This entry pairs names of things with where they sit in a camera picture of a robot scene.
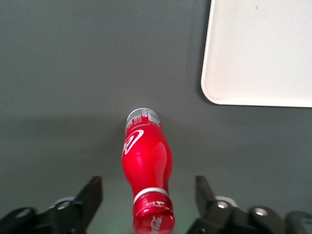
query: red bottle cap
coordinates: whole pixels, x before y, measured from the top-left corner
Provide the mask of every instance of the red bottle cap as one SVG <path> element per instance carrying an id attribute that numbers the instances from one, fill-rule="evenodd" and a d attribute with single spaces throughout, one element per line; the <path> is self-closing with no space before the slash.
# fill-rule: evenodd
<path id="1" fill-rule="evenodd" d="M 133 205 L 133 228 L 137 234 L 169 234 L 175 226 L 170 198 L 165 194 L 143 194 Z"/>

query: coca-cola bottle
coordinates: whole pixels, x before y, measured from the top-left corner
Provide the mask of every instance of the coca-cola bottle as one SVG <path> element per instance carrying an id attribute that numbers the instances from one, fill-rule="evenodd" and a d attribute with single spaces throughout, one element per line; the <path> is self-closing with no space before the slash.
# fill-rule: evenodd
<path id="1" fill-rule="evenodd" d="M 140 108 L 126 124 L 122 167 L 133 191 L 137 234 L 169 234 L 175 225 L 168 181 L 172 154 L 156 113 Z"/>

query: black plastic part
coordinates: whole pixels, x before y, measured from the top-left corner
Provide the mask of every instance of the black plastic part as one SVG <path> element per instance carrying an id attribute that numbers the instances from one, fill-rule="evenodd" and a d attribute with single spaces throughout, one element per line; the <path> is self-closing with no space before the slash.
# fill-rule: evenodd
<path id="1" fill-rule="evenodd" d="M 312 214 L 302 211 L 289 212 L 285 217 L 288 234 L 309 234 L 303 224 L 312 225 Z"/>
<path id="2" fill-rule="evenodd" d="M 33 208 L 19 208 L 8 213 L 0 220 L 0 234 L 10 234 L 23 228 L 36 214 Z"/>
<path id="3" fill-rule="evenodd" d="M 201 218 L 193 223 L 187 234 L 286 233 L 284 221 L 268 207 L 253 207 L 246 213 L 226 201 L 216 200 L 203 176 L 196 176 L 195 192 Z"/>
<path id="4" fill-rule="evenodd" d="M 102 200 L 102 179 L 99 176 L 92 177 L 73 201 L 85 229 L 88 228 Z"/>
<path id="5" fill-rule="evenodd" d="M 259 215 L 256 210 L 261 209 L 266 213 Z M 269 207 L 256 206 L 250 209 L 251 219 L 264 231 L 271 234 L 285 234 L 286 225 L 279 215 Z"/>
<path id="6" fill-rule="evenodd" d="M 204 216 L 209 205 L 216 201 L 215 195 L 204 176 L 198 175 L 195 178 L 195 197 L 199 214 Z"/>
<path id="7" fill-rule="evenodd" d="M 102 182 L 95 176 L 74 200 L 63 200 L 44 213 L 32 208 L 12 211 L 0 220 L 0 234 L 86 234 L 102 202 Z"/>

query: gray surface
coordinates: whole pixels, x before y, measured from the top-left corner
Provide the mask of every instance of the gray surface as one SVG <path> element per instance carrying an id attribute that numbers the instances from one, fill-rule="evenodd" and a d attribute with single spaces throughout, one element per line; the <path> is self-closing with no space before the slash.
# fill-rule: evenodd
<path id="1" fill-rule="evenodd" d="M 173 233 L 198 217 L 195 175 L 242 209 L 312 210 L 312 109 L 218 106 L 201 92 L 207 2 L 0 2 L 0 216 L 46 210 L 102 175 L 89 233 L 133 234 L 127 115 L 155 110 L 174 154 Z"/>

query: white plastic tray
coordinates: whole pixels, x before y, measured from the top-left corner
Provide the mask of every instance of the white plastic tray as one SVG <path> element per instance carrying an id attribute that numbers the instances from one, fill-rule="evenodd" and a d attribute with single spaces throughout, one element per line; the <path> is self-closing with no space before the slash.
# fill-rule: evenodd
<path id="1" fill-rule="evenodd" d="M 312 1 L 212 0 L 201 86 L 217 104 L 312 107 Z"/>

